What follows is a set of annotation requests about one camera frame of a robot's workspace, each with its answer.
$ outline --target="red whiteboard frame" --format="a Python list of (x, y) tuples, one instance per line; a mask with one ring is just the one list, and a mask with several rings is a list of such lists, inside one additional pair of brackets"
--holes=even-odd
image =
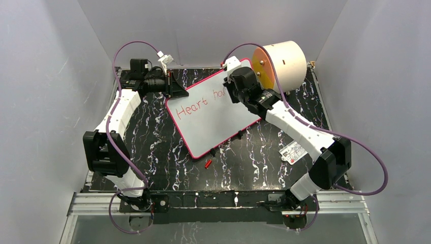
[[(240, 60), (240, 62), (242, 62), (242, 61), (244, 61), (244, 60), (248, 60), (248, 61), (250, 62), (250, 65), (252, 66), (252, 69), (253, 69), (252, 61), (251, 61), (249, 58), (243, 58), (243, 59), (241, 59), (241, 60)], [(191, 85), (191, 86), (187, 87), (187, 88), (186, 88), (186, 90), (188, 90), (188, 89), (192, 88), (192, 87), (193, 87), (193, 86), (195, 86), (195, 85), (198, 85), (198, 84), (200, 84), (200, 83), (204, 82), (205, 80), (207, 80), (207, 79), (209, 79), (209, 78), (211, 78), (211, 77), (213, 77), (213, 76), (215, 76), (215, 75), (217, 75), (217, 74), (219, 74), (219, 73), (221, 73), (221, 72), (223, 72), (223, 70), (220, 70), (220, 71), (218, 71), (217, 73), (214, 73), (214, 74), (212, 74), (212, 75), (210, 75), (210, 76), (206, 77), (205, 79), (202, 79), (201, 81), (199, 81), (199, 82), (197, 82), (197, 83), (195, 83), (195, 84), (193, 84), (193, 85)], [(192, 156), (192, 158), (193, 158), (193, 159), (198, 159), (198, 158), (200, 158), (200, 157), (204, 156), (204, 155), (205, 155), (205, 154), (207, 154), (209, 151), (211, 151), (211, 149), (213, 149), (213, 148), (216, 148), (216, 147), (220, 146), (221, 144), (223, 144), (223, 143), (225, 143), (226, 141), (228, 141), (230, 138), (232, 138), (232, 137), (234, 137), (234, 136), (238, 135), (238, 132), (237, 132), (237, 133), (233, 134), (232, 136), (230, 136), (230, 137), (226, 138), (226, 140), (222, 141), (221, 143), (217, 144), (216, 146), (214, 146), (214, 147), (210, 148), (208, 151), (204, 152), (202, 155), (195, 156), (195, 155), (193, 155), (193, 154), (192, 154), (192, 152), (190, 151), (189, 145), (187, 145), (186, 140), (185, 140), (185, 139), (184, 139), (184, 137), (182, 136), (182, 132), (181, 132), (181, 130), (179, 129), (179, 127), (178, 127), (178, 125), (177, 125), (177, 123), (176, 123), (176, 121), (175, 121), (175, 119), (174, 119), (174, 116), (172, 115), (171, 110), (170, 110), (170, 109), (169, 109), (169, 107), (168, 107), (168, 101), (169, 101), (169, 98), (168, 98), (168, 99), (166, 99), (166, 102), (165, 102), (166, 109), (168, 110), (169, 115), (171, 116), (172, 120), (174, 121), (174, 124), (175, 124), (176, 128), (178, 129), (179, 134), (180, 134), (180, 135), (181, 135), (181, 137), (183, 138), (183, 141), (184, 141), (184, 143), (186, 144), (187, 150), (189, 150), (189, 153), (190, 153), (190, 155)], [(260, 118), (259, 118), (259, 119), (257, 119), (256, 121), (254, 121), (253, 123), (249, 124), (248, 126), (244, 127), (244, 128), (243, 128), (243, 129), (241, 129), (241, 130), (245, 130), (247, 127), (252, 126), (254, 123), (256, 123), (256, 122), (257, 122), (257, 121), (259, 121), (259, 120), (260, 120)]]

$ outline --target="white connector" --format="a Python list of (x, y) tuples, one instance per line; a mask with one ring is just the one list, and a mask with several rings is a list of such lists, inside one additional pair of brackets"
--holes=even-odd
[[(115, 175), (106, 175), (105, 178), (112, 181), (118, 189), (126, 189), (126, 188), (138, 188), (145, 186), (144, 182), (141, 181), (133, 172), (133, 170), (129, 167), (128, 171), (121, 177), (117, 177)], [(121, 192), (123, 195), (128, 197), (140, 197), (142, 196), (143, 190), (132, 190)]]
[(229, 77), (234, 70), (241, 67), (241, 62), (235, 56), (228, 58), (226, 62), (222, 65), (223, 70), (226, 71), (226, 77)]
[(303, 175), (293, 186), (290, 188), (292, 194), (302, 201), (305, 198), (312, 196), (314, 193), (319, 192), (322, 188), (318, 187), (310, 178), (310, 174)]
[(165, 72), (166, 75), (168, 71), (167, 65), (174, 61), (174, 58), (171, 55), (163, 55), (161, 51), (157, 53), (157, 56), (160, 57), (159, 63), (162, 66), (163, 72)]

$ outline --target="whiteboard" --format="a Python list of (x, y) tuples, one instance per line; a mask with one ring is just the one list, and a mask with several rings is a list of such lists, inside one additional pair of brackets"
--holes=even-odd
[[(249, 59), (242, 59), (251, 67)], [(260, 119), (242, 103), (232, 103), (219, 72), (188, 87), (189, 96), (166, 101), (181, 137), (192, 158), (197, 159)]]

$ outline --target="orange lid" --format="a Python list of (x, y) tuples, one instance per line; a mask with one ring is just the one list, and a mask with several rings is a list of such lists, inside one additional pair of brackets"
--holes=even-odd
[(273, 89), (274, 88), (274, 71), (272, 70), (271, 62), (269, 61), (268, 55), (266, 55), (265, 51), (258, 47), (253, 53), (252, 57), (252, 69), (255, 73), (260, 72), (259, 80), (265, 89)]

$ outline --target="small white label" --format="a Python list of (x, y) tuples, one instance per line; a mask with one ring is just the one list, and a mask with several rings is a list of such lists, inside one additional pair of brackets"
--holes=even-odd
[(289, 162), (291, 165), (307, 154), (307, 151), (296, 141), (292, 141), (279, 152), (282, 155), (282, 160)]

